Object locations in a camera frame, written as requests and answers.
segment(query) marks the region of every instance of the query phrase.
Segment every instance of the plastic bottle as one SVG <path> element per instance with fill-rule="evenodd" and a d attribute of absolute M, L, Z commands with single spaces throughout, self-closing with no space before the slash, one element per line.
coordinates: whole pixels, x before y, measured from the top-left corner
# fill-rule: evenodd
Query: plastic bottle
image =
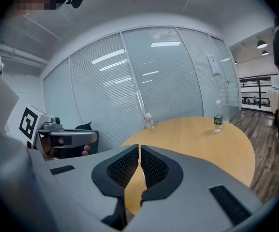
<path fill-rule="evenodd" d="M 146 128 L 147 129 L 154 129 L 154 123 L 153 123 L 153 119 L 150 113 L 147 113 L 145 116 L 145 120 L 146 120 Z"/>
<path fill-rule="evenodd" d="M 222 131 L 222 125 L 223 125 L 223 115 L 221 111 L 221 101 L 216 100 L 217 110 L 216 115 L 214 117 L 214 132 L 219 133 Z"/>

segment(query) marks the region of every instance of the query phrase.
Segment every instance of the wooden floor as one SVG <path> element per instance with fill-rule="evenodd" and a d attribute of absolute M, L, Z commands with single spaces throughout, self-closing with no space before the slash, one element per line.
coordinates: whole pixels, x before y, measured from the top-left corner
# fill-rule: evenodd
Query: wooden floor
<path fill-rule="evenodd" d="M 242 110 L 231 121 L 252 143 L 255 154 L 255 173 L 250 188 L 265 203 L 279 194 L 279 143 L 274 116 Z"/>

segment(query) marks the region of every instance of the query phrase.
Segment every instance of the black chair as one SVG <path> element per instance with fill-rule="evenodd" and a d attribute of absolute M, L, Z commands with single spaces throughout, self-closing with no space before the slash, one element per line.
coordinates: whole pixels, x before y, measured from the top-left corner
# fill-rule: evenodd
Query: black chair
<path fill-rule="evenodd" d="M 94 131 L 96 133 L 97 140 L 95 142 L 91 143 L 91 144 L 88 144 L 90 146 L 90 150 L 88 151 L 88 154 L 89 155 L 96 154 L 98 152 L 99 138 L 100 138 L 100 134 L 99 134 L 98 130 L 92 130 L 91 122 L 88 123 L 88 124 L 77 126 L 76 129 L 90 130 L 90 131 Z M 84 149 L 84 145 L 79 146 L 79 147 L 75 147 L 75 148 L 66 149 L 66 158 L 82 156 L 83 149 Z"/>

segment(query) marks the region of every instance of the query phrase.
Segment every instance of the round table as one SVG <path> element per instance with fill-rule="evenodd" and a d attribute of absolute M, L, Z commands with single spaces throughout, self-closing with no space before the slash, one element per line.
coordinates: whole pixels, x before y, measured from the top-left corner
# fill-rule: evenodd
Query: round table
<path fill-rule="evenodd" d="M 253 147 L 236 126 L 224 122 L 220 133 L 213 132 L 213 119 L 182 117 L 159 122 L 152 130 L 143 129 L 124 142 L 125 145 L 151 145 L 205 159 L 250 186 L 255 170 Z M 139 165 L 125 188 L 125 205 L 134 214 L 140 209 L 141 195 L 146 190 Z"/>

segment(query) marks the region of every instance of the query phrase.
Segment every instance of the bottle label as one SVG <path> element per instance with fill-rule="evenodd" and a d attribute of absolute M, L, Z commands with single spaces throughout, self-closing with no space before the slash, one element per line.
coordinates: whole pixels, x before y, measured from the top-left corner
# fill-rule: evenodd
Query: bottle label
<path fill-rule="evenodd" d="M 215 125 L 217 125 L 217 126 L 222 125 L 222 124 L 223 124 L 223 116 L 222 116 L 221 118 L 215 117 L 214 123 L 215 123 Z"/>

